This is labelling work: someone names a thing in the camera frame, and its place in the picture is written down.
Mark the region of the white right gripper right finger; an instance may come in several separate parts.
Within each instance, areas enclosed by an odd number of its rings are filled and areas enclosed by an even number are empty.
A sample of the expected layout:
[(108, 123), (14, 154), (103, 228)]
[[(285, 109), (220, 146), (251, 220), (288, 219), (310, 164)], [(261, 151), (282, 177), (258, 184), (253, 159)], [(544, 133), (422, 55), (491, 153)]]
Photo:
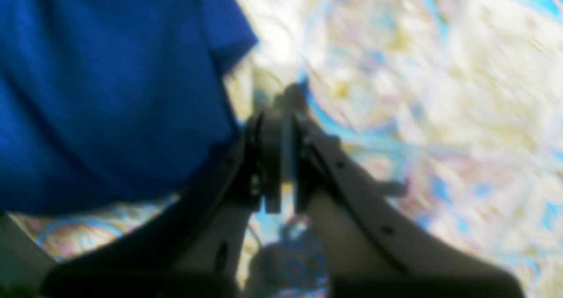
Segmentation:
[(514, 276), (448, 246), (386, 201), (407, 184), (372, 178), (293, 114), (294, 209), (312, 220), (332, 298), (523, 298)]

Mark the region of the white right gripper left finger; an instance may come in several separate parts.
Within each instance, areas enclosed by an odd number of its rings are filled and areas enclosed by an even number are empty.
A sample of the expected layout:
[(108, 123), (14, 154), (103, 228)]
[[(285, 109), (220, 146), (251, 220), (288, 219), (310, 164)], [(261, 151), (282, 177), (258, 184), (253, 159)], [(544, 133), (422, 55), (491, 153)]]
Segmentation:
[(125, 237), (58, 265), (43, 298), (235, 298), (248, 220), (281, 208), (283, 118), (264, 111), (177, 203)]

